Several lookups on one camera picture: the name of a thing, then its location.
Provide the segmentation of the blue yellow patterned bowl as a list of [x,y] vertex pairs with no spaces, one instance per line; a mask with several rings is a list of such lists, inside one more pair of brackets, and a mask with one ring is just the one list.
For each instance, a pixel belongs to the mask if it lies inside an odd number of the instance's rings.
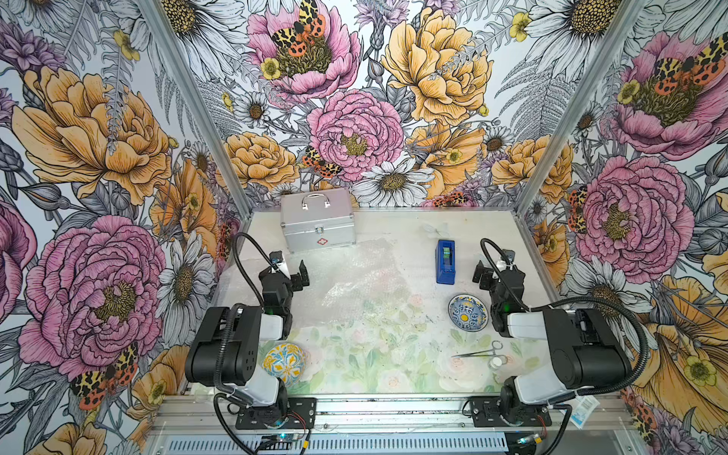
[[480,332],[489,323],[489,308],[477,297],[468,294],[454,296],[447,304],[451,322],[460,330]]

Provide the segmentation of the clear bubble wrap sheet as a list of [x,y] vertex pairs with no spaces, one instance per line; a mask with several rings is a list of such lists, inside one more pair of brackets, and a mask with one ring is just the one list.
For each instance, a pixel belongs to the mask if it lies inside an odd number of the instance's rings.
[[306,251],[310,284],[294,295],[299,328],[360,322],[406,305],[413,292],[394,256],[394,245],[375,239],[339,248]]

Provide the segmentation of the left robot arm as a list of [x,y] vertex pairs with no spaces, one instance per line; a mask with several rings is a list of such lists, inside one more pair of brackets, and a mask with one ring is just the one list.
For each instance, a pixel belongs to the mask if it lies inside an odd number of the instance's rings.
[[214,388],[239,408],[237,428],[282,428],[294,415],[287,388],[303,374],[305,353],[287,341],[293,295],[310,284],[305,263],[289,274],[280,251],[259,274],[258,305],[207,310],[185,362],[191,384]]

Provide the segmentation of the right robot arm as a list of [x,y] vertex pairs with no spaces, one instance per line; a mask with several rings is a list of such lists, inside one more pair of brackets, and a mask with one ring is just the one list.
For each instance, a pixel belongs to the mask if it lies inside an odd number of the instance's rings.
[[478,263],[474,277],[489,293],[493,329],[501,337],[541,340],[548,347],[538,369],[504,381],[498,400],[500,418],[519,425],[526,415],[551,405],[629,385],[636,367],[599,311],[617,307],[590,297],[529,307],[522,300],[525,273],[502,249],[495,261],[488,252],[490,244],[481,241],[485,260]]

